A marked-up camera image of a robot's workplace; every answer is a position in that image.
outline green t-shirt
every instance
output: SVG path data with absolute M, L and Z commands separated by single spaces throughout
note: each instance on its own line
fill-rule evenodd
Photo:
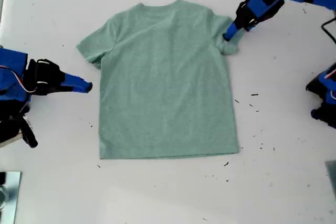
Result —
M 78 50 L 101 69 L 101 158 L 238 152 L 223 55 L 227 17 L 183 0 L 137 4 L 110 18 Z

